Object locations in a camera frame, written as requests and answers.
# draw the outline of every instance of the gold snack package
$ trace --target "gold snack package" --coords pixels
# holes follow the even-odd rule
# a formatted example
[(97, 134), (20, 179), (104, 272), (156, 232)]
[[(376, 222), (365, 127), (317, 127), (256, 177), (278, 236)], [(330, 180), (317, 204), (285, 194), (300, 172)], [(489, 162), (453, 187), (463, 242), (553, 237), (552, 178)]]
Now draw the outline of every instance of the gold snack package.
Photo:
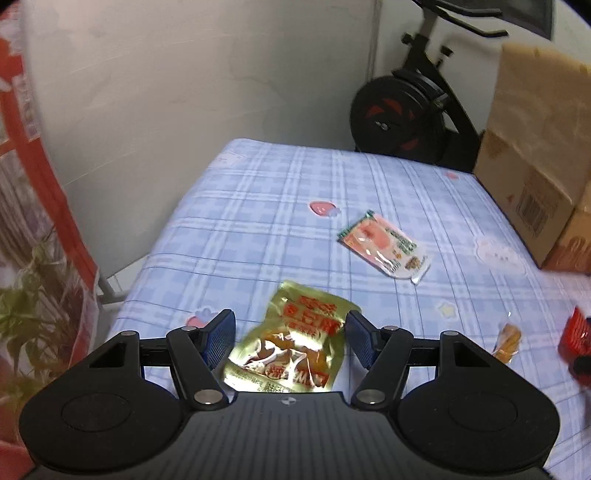
[(238, 343), (223, 372), (238, 391), (329, 391), (345, 354), (345, 317), (357, 305), (292, 281), (281, 284), (265, 319)]

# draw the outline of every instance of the plastic bag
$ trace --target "plastic bag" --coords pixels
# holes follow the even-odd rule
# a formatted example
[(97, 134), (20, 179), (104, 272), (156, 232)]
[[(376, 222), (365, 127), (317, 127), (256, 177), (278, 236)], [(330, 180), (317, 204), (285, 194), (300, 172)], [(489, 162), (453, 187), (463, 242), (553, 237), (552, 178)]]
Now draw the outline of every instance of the plastic bag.
[(431, 259), (418, 243), (371, 210), (341, 231), (339, 241), (386, 275), (410, 278), (415, 285), (431, 265)]
[(292, 281), (277, 290), (261, 325), (230, 353), (224, 381), (238, 391), (329, 391), (345, 354), (345, 317), (360, 308)]
[(520, 340), (521, 330), (512, 323), (506, 323), (496, 338), (492, 355), (505, 365), (508, 364), (513, 358), (513, 355), (519, 351)]

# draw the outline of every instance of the cardboard box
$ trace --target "cardboard box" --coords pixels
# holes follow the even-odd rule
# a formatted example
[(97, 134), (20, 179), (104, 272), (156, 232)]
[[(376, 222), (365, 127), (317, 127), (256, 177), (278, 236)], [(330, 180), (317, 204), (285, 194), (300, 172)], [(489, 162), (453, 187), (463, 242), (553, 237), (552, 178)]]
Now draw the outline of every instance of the cardboard box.
[(591, 273), (591, 66), (505, 44), (474, 174), (540, 268)]

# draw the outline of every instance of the blue plaid bed sheet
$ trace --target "blue plaid bed sheet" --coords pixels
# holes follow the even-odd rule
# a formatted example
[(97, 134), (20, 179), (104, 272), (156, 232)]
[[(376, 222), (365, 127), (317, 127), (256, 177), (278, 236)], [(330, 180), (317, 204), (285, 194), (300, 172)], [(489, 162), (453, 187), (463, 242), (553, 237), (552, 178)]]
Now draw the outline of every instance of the blue plaid bed sheet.
[[(314, 202), (334, 208), (322, 216), (310, 207)], [(433, 263), (419, 285), (385, 276), (336, 242), (368, 209), (429, 250)], [(282, 280), (351, 300), (377, 327), (400, 325), (427, 338), (454, 329), (488, 351), (499, 327), (515, 323), (523, 337), (510, 366), (560, 413), (547, 467), (558, 479), (590, 478), (591, 397), (571, 379), (556, 346), (575, 304), (591, 312), (591, 280), (540, 271), (470, 174), (378, 155), (234, 140), (179, 203), (111, 335), (131, 329), (160, 337), (189, 317), (208, 321), (230, 308), (240, 340), (261, 322)], [(334, 389), (349, 398), (364, 375), (347, 351)], [(407, 390), (433, 375), (432, 368), (412, 369)], [(146, 378), (173, 389), (166, 369), (149, 368)]]

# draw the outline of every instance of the leaf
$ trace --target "leaf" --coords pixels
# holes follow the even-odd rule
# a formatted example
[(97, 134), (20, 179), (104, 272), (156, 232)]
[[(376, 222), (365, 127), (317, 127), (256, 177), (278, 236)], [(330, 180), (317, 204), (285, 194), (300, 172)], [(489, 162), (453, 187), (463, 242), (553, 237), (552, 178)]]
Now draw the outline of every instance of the leaf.
[(27, 340), (29, 340), (27, 337), (17, 336), (10, 339), (6, 343), (6, 350), (12, 358), (15, 374), (18, 371), (18, 361), (21, 356), (22, 346), (26, 343)]

